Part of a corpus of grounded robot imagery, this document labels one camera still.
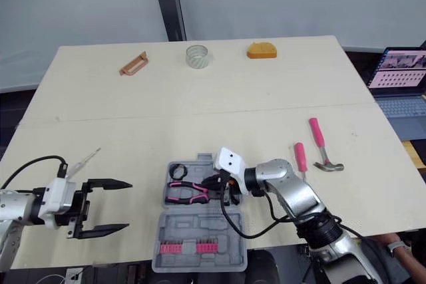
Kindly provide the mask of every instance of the wrist watch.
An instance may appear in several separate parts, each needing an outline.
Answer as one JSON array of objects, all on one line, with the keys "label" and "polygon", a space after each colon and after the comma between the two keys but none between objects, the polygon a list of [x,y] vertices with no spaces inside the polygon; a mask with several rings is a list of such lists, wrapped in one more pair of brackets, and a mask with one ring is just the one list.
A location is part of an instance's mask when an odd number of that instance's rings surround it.
[{"label": "wrist watch", "polygon": [[408,246],[406,246],[406,244],[403,242],[403,241],[396,241],[396,242],[393,242],[393,243],[390,243],[388,246],[387,246],[387,250],[389,251],[389,253],[392,255],[392,257],[395,257],[395,254],[394,254],[394,250],[397,248],[397,247],[400,247],[400,246],[403,246],[405,249],[409,249],[409,247]]}]

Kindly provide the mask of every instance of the laptop keyboard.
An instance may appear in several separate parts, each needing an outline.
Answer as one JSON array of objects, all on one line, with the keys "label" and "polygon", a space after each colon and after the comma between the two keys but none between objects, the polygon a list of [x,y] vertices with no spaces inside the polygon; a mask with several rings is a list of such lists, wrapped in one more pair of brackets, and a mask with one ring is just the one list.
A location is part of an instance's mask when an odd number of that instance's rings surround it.
[{"label": "laptop keyboard", "polygon": [[387,118],[426,116],[426,102],[423,98],[378,100]]}]

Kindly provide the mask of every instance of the white wall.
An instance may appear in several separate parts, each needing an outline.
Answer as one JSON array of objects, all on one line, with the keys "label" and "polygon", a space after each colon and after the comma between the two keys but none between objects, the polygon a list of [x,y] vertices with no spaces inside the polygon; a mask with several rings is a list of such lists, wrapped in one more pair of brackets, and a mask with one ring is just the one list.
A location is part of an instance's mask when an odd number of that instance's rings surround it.
[{"label": "white wall", "polygon": [[381,50],[426,39],[426,0],[180,0],[188,40],[335,35]]},{"label": "white wall", "polygon": [[158,0],[0,0],[0,92],[37,86],[58,46],[150,41]]}]

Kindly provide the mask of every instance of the laptop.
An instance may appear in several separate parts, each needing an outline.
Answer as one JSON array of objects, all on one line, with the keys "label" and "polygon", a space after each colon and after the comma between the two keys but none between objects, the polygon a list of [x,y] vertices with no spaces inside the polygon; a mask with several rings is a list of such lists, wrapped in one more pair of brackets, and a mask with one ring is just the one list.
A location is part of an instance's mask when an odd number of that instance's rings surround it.
[{"label": "laptop", "polygon": [[426,49],[385,49],[367,86],[401,141],[426,139]]}]

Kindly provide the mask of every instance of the person's hand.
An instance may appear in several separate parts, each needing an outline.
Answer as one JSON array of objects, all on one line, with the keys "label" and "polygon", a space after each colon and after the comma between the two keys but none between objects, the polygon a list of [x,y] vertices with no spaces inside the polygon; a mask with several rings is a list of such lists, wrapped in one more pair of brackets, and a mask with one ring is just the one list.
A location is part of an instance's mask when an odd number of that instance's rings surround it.
[{"label": "person's hand", "polygon": [[387,246],[393,242],[401,241],[401,239],[396,233],[374,235],[374,236],[370,236],[369,238],[375,239],[376,241],[380,242],[384,246]]}]

